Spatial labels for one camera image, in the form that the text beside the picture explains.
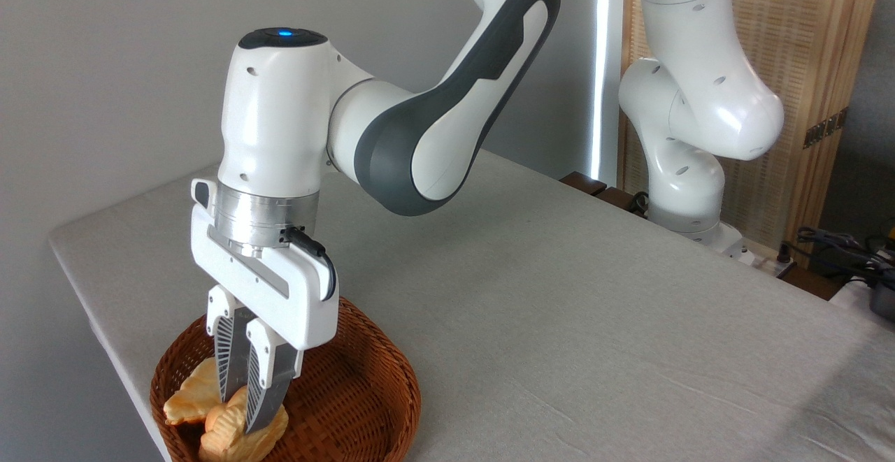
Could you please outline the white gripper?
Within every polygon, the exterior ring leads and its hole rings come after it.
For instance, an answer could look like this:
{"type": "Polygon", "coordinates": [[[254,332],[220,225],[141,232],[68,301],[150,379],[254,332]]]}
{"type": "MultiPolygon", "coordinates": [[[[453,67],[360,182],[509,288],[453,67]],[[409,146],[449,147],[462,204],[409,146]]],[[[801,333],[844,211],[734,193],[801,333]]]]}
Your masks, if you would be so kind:
{"type": "Polygon", "coordinates": [[[244,433],[255,433],[300,376],[303,351],[329,342],[338,326],[333,267],[293,236],[313,232],[319,195],[259,196],[204,179],[192,181],[191,194],[193,259],[218,283],[208,291],[206,331],[220,400],[248,382],[244,433]]]}

